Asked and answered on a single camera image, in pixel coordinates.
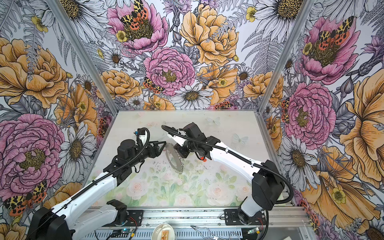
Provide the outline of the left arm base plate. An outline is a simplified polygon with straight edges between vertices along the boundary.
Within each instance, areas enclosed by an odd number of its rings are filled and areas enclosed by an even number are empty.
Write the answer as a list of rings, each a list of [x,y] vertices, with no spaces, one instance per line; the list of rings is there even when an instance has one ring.
[[[144,218],[143,210],[126,210],[125,213],[118,213],[116,219],[104,227],[140,227]]]

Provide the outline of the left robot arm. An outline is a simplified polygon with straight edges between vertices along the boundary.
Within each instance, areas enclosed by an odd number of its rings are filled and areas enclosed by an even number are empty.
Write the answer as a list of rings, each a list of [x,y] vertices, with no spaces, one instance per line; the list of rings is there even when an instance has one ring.
[[[124,226],[131,221],[127,205],[110,200],[102,208],[85,215],[85,211],[101,197],[122,184],[133,172],[133,167],[147,158],[161,155],[165,141],[124,140],[118,154],[90,184],[70,198],[47,209],[38,210],[27,234],[28,240],[79,240],[103,226]]]

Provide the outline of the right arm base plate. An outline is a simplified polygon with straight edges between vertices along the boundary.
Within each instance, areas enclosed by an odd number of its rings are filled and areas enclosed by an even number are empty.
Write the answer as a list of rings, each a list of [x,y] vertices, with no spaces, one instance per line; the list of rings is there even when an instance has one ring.
[[[261,226],[266,224],[266,216],[263,212],[257,212],[249,217],[239,209],[224,209],[224,221],[226,226]]]

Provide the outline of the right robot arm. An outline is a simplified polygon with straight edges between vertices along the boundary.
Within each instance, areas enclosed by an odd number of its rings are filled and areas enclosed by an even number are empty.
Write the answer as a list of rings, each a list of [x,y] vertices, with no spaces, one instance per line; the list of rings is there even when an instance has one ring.
[[[206,137],[195,123],[182,129],[162,127],[176,142],[175,150],[186,158],[194,153],[203,160],[221,163],[245,177],[251,184],[251,193],[238,207],[238,218],[250,224],[261,211],[270,211],[275,205],[286,204],[294,197],[293,186],[279,173],[274,162],[260,162],[228,147],[216,137]]]

